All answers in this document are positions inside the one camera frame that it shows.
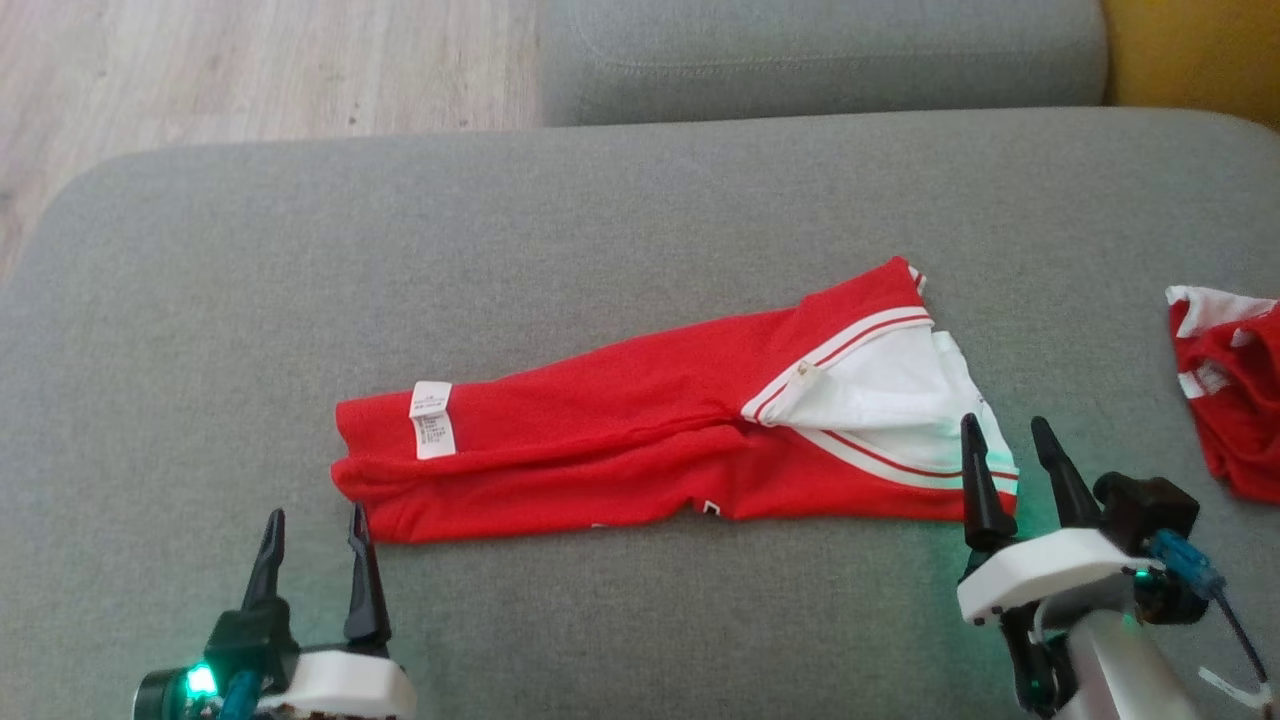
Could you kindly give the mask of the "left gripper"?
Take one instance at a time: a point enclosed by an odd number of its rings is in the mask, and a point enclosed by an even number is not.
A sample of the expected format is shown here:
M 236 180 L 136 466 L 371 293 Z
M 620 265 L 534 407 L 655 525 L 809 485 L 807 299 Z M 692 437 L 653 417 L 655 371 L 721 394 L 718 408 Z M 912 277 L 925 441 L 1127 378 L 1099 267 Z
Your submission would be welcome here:
M 230 710 L 230 683 L 206 664 L 147 674 L 134 693 L 137 719 L 416 719 L 417 696 L 404 669 L 388 656 L 393 635 L 369 515 L 355 503 L 348 544 L 355 555 L 343 650 L 300 656 L 284 691 L 261 691 L 255 705 Z M 268 516 L 239 610 L 279 602 L 285 555 L 285 511 Z

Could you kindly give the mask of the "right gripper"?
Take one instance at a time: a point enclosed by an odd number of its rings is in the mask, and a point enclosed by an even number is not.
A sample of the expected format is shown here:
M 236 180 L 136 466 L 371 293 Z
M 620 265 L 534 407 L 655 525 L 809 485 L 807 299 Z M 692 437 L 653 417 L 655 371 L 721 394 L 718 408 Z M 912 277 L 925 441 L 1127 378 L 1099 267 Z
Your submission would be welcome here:
M 1016 520 L 1001 503 L 980 423 L 966 414 L 963 525 L 974 555 L 957 584 L 964 621 L 1000 630 L 1018 705 L 1033 719 L 1203 717 L 1148 629 L 1197 623 L 1206 601 L 1158 560 L 1129 556 L 1096 530 L 1102 511 L 1048 420 L 1032 418 L 1030 433 L 1060 527 L 1094 529 L 1011 544 Z

